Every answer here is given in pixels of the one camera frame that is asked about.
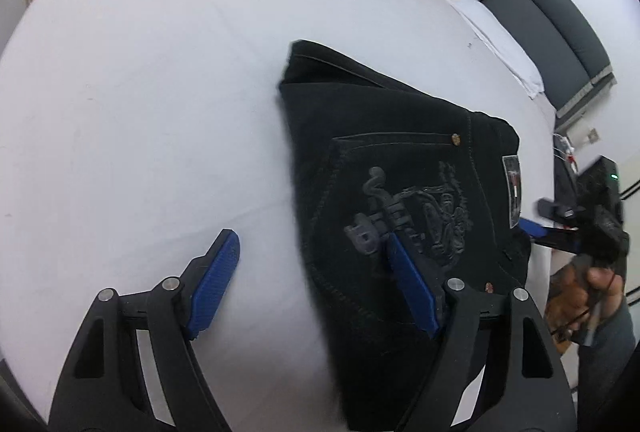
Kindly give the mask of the dark sleeved right forearm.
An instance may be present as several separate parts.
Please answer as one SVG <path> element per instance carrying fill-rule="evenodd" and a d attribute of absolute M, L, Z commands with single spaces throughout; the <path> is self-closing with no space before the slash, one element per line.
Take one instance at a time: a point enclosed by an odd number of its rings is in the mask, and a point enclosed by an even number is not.
<path fill-rule="evenodd" d="M 639 430 L 639 345 L 626 301 L 578 350 L 578 431 Z"/>

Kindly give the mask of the person's right hand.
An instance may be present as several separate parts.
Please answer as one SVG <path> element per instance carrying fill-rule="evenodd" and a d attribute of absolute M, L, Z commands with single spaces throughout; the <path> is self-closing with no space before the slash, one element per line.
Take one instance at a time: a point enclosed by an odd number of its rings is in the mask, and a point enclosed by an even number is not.
<path fill-rule="evenodd" d="M 607 267 L 578 270 L 574 263 L 558 270 L 550 282 L 544 317 L 552 336 L 568 339 L 598 313 L 596 327 L 612 317 L 624 300 L 625 282 Z"/>

